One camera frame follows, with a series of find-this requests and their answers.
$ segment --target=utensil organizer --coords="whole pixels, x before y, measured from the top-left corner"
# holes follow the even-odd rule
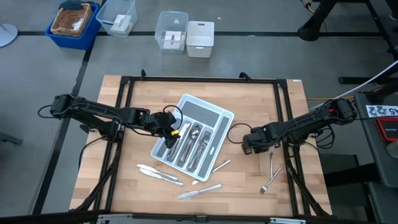
[[[174,146],[177,151],[176,156],[174,158],[168,156],[173,148],[166,148],[164,138],[159,138],[157,140],[150,154],[153,158],[160,160],[163,163],[196,178],[197,180],[206,181],[210,176],[210,172],[214,166],[217,155],[221,150],[221,145],[223,144],[229,127],[231,126],[234,114],[220,108],[219,106],[215,106],[188,94],[181,97],[177,106],[183,113],[183,120],[181,122],[181,114],[178,110],[174,110],[173,115],[176,117],[177,122],[173,124],[173,128],[177,128],[181,123],[179,129],[181,132],[186,123],[189,123],[190,125],[184,135],[180,138],[179,142]],[[193,147],[191,147],[187,159],[181,161],[180,157],[184,147],[187,146],[190,140],[191,130],[195,126],[199,126],[200,133],[198,137],[193,140]],[[202,151],[201,157],[197,163],[197,168],[189,169],[188,166],[190,161],[194,159],[195,153],[199,150],[201,140],[206,134],[210,134],[210,140],[208,141],[206,148]]]

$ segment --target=clear plastic container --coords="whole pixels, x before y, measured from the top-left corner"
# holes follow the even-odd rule
[[[164,138],[158,138],[150,154],[153,158],[196,180],[206,181],[234,114],[188,94],[181,97],[177,106],[182,110],[183,118],[181,122],[181,114],[178,110],[174,110],[173,115],[177,122],[172,126],[177,128],[180,123],[182,124],[179,129],[181,138],[171,149],[166,148]],[[193,139],[195,129],[198,133]]]
[[[109,35],[127,37],[137,22],[135,0],[108,0],[95,17]]]
[[[163,53],[182,54],[187,38],[188,14],[163,11],[157,21],[155,39]]]
[[[210,58],[214,45],[214,22],[189,21],[187,51],[189,57]]]

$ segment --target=sticker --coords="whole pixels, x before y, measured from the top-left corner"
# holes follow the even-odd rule
[[[366,105],[366,111],[370,118],[381,116],[398,116],[398,106]]]

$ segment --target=table knife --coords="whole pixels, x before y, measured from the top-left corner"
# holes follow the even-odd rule
[[[208,192],[208,191],[211,191],[211,190],[218,190],[218,189],[221,189],[221,188],[223,188],[223,186],[221,184],[217,184],[217,185],[214,185],[212,187],[208,187],[208,188],[203,189],[203,190],[194,190],[194,191],[191,191],[191,192],[188,192],[188,193],[185,193],[185,194],[181,194],[178,197],[178,199],[184,199],[184,198],[187,198],[187,197],[193,197],[193,196],[198,195],[200,193],[205,193],[205,192]]]
[[[159,174],[155,174],[155,173],[153,173],[153,172],[151,172],[151,171],[148,171],[148,170],[145,170],[145,169],[143,169],[143,168],[140,168],[139,170],[140,170],[140,172],[142,172],[142,173],[145,174],[145,175],[148,175],[148,176],[151,176],[151,177],[155,177],[155,178],[158,178],[158,179],[162,179],[162,180],[166,180],[166,181],[168,181],[168,182],[170,182],[170,183],[173,183],[173,184],[175,184],[175,185],[177,185],[177,186],[179,186],[179,187],[183,187],[183,186],[184,186],[184,183],[181,183],[181,182],[178,182],[178,181],[174,181],[174,180],[170,180],[170,179],[164,178],[164,177],[162,177],[162,176],[159,175]]]
[[[163,172],[158,171],[157,169],[152,168],[150,166],[147,166],[147,165],[144,165],[144,164],[137,164],[137,166],[140,167],[140,168],[143,168],[145,170],[151,171],[151,172],[153,172],[155,174],[160,174],[160,175],[162,175],[162,176],[164,176],[166,178],[169,178],[170,180],[178,181],[178,177],[176,177],[174,175],[163,173]]]

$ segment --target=silver spoon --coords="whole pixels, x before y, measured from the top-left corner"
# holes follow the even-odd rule
[[[200,134],[200,127],[195,126],[192,128],[192,130],[189,132],[189,141],[188,144],[185,146],[184,150],[181,153],[180,156],[180,161],[185,162],[187,159],[187,156],[189,155],[189,152],[191,151],[191,148],[193,146],[193,143],[195,142],[196,138],[199,137]]]
[[[197,153],[195,154],[195,157],[192,158],[191,163],[188,166],[188,169],[192,169],[192,168],[196,169],[197,168],[201,154],[202,154],[203,150],[206,149],[207,145],[209,144],[209,141],[210,141],[209,134],[206,134],[202,137],[200,144],[198,146],[199,149],[198,149]]]

